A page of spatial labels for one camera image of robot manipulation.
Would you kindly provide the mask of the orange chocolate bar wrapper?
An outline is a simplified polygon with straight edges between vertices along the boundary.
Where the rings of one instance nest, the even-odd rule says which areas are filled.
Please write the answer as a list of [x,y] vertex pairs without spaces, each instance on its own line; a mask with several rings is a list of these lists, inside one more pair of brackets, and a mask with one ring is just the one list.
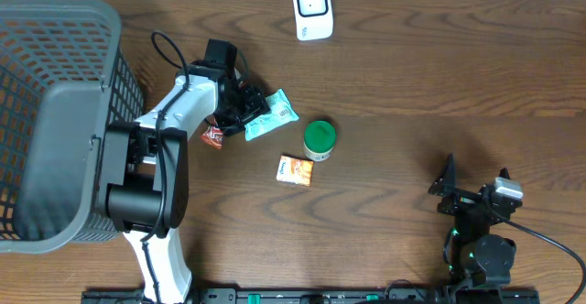
[[201,140],[211,147],[221,149],[223,143],[223,132],[221,128],[217,125],[215,120],[210,121],[205,119],[204,122],[208,127],[201,134]]

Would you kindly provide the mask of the light green wet wipes pack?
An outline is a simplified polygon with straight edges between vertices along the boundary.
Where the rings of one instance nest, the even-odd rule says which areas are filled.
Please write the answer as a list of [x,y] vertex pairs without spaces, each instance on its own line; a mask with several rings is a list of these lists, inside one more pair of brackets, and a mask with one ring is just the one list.
[[265,135],[282,125],[298,121],[299,117],[282,89],[278,89],[266,97],[266,102],[269,106],[269,112],[257,116],[245,126],[244,138],[246,141]]

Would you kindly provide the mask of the green lid jar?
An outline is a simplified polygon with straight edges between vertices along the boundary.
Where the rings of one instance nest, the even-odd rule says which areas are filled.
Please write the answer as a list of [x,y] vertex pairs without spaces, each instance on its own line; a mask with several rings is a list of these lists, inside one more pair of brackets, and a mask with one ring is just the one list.
[[305,129],[303,142],[307,158],[321,162],[328,159],[335,147],[336,130],[326,121],[314,121]]

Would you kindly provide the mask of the orange snack packet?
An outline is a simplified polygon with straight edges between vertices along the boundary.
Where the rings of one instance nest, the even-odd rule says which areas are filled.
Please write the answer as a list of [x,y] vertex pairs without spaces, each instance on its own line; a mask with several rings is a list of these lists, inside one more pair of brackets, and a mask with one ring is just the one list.
[[295,157],[281,156],[276,180],[290,184],[309,186],[312,178],[314,162]]

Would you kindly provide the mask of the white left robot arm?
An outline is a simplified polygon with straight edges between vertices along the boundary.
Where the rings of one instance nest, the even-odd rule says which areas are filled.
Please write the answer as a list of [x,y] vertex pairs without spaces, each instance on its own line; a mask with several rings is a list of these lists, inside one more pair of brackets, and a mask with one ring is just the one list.
[[96,207],[134,249],[144,302],[182,303],[190,293],[179,239],[190,195],[190,138],[207,121],[233,136],[269,111],[263,91],[236,68],[243,58],[232,43],[209,40],[202,59],[177,63],[172,89],[155,108],[105,130]]

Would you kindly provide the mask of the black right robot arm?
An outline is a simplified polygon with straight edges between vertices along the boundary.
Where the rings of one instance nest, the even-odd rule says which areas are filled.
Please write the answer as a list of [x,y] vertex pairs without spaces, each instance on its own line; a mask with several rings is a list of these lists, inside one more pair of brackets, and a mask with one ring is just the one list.
[[440,197],[438,212],[454,218],[444,245],[451,284],[468,289],[509,284],[516,244],[491,233],[491,227],[509,219],[522,206],[521,184],[502,168],[493,182],[479,190],[461,189],[457,186],[454,156],[449,154],[428,193]]

